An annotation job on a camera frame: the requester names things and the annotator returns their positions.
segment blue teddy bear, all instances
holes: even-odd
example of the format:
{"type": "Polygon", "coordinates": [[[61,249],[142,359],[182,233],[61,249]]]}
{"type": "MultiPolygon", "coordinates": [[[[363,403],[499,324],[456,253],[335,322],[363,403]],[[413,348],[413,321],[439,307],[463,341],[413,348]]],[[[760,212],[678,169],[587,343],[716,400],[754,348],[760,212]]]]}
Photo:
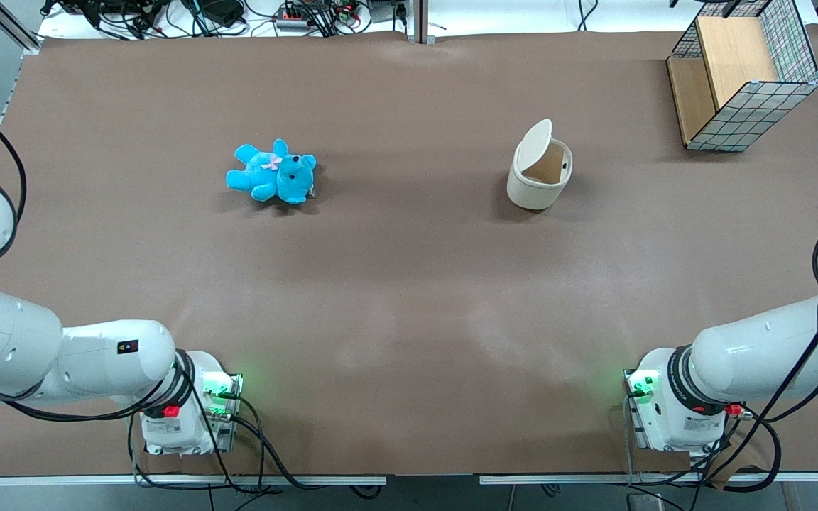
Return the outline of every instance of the blue teddy bear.
{"type": "Polygon", "coordinates": [[[264,202],[273,195],[289,204],[302,204],[314,197],[315,166],[312,155],[290,155],[282,139],[273,142],[273,152],[266,153],[253,145],[236,149],[236,159],[244,170],[227,172],[227,187],[251,193],[251,198],[264,202]]]}

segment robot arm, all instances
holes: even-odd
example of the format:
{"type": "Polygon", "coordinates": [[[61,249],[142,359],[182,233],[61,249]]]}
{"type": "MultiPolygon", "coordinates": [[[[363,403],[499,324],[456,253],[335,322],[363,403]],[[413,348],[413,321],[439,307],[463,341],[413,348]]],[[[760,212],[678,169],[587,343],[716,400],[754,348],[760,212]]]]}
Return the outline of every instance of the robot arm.
{"type": "MultiPolygon", "coordinates": [[[[770,400],[818,333],[818,297],[700,332],[692,345],[659,348],[626,376],[640,446],[705,456],[721,438],[724,408],[770,400]]],[[[818,345],[782,397],[818,386],[818,345]]]]}
{"type": "MultiPolygon", "coordinates": [[[[16,225],[0,187],[0,257],[16,225]]],[[[241,376],[225,374],[208,353],[177,350],[156,321],[63,328],[48,308],[0,292],[0,401],[25,407],[100,397],[136,403],[148,452],[208,454],[214,452],[208,423],[220,451],[230,450],[234,435],[228,418],[238,401],[217,397],[221,389],[238,395],[241,376]],[[209,410],[207,419],[194,392],[209,410]]]]}

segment table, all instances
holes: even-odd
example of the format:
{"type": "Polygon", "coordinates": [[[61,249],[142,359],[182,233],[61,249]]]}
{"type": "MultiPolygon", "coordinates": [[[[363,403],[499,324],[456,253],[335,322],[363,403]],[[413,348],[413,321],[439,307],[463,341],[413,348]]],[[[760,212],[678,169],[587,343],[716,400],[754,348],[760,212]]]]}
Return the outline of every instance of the table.
{"type": "MultiPolygon", "coordinates": [[[[687,152],[678,36],[48,41],[3,125],[33,170],[0,289],[65,324],[158,319],[246,373],[293,473],[620,473],[624,368],[815,293],[818,91],[744,154],[687,152]],[[503,184],[546,116],[574,177],[531,214],[503,184]],[[301,210],[224,188],[276,136],[321,162],[301,210]]],[[[786,470],[818,470],[811,424],[818,400],[780,427],[786,470]]],[[[120,446],[0,407],[0,476],[127,473],[120,446]]]]}

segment power adapter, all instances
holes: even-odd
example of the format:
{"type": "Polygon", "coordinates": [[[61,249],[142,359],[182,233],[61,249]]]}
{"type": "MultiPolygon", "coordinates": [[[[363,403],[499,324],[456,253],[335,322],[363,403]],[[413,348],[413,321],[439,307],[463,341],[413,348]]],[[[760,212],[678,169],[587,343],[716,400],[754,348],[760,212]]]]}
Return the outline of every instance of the power adapter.
{"type": "Polygon", "coordinates": [[[244,7],[237,0],[182,0],[182,5],[192,16],[203,13],[207,19],[226,27],[234,25],[244,14],[244,7]]]}

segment green light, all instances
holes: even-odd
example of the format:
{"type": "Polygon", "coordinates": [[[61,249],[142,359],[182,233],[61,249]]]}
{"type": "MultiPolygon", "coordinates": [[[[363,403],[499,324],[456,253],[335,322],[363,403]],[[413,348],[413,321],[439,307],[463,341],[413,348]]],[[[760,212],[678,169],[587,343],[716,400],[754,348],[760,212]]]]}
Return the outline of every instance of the green light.
{"type": "Polygon", "coordinates": [[[219,394],[229,390],[231,385],[231,378],[229,375],[220,371],[211,371],[204,373],[204,391],[210,394],[219,394]]]}

